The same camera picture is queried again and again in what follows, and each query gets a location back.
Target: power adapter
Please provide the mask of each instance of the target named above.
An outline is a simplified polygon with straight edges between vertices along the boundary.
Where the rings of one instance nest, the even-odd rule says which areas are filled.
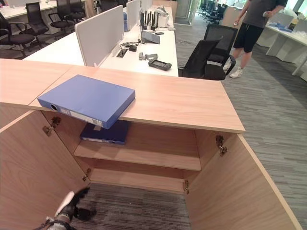
[[[129,51],[136,52],[138,48],[136,46],[130,46]]]

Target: cabinet hinge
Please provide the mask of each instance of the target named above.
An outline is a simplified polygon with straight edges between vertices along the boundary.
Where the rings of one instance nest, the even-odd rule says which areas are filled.
[[[183,186],[183,191],[184,191],[186,194],[189,194],[189,181],[188,181],[188,180],[185,180],[185,181],[182,183],[182,186]]]
[[[85,176],[82,178],[83,181],[86,181],[86,179],[88,179],[88,176],[90,175],[91,171],[92,171],[92,170],[91,170],[90,168],[88,168],[88,169],[86,170],[86,174],[85,174]]]
[[[224,156],[225,153],[227,153],[227,148],[223,146],[224,137],[221,135],[217,135],[216,138],[216,145],[220,150],[220,156]]]
[[[44,133],[46,133],[46,135],[47,135],[48,137],[50,137],[50,136],[51,136],[51,132],[59,125],[59,123],[61,122],[61,120],[62,120],[62,119],[61,119],[60,117],[57,117],[57,116],[53,117],[53,118],[52,118],[52,124],[51,124],[51,126],[49,126],[49,127],[44,126],[44,127],[43,127]]]

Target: open cabinet door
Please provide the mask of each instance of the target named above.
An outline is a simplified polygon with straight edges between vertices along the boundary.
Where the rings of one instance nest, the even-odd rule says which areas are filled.
[[[77,162],[40,111],[0,129],[0,229],[31,230],[53,217],[65,195],[88,185]]]
[[[189,181],[186,203],[192,229],[301,230],[242,135],[233,134],[223,146],[228,152],[220,157],[217,151]]]

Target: dark blue binder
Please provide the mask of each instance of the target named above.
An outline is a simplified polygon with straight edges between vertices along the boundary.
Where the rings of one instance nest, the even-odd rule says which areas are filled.
[[[105,129],[87,123],[80,138],[82,140],[124,145],[129,124],[129,121],[118,120],[110,129]]]
[[[109,129],[135,98],[135,90],[76,75],[38,97],[57,112]]]

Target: wooden countertop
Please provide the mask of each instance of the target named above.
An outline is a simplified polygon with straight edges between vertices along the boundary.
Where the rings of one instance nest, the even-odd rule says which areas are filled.
[[[136,90],[120,119],[173,127],[243,133],[219,81],[142,74],[64,64],[0,59],[0,103],[48,110],[37,97],[76,74]]]

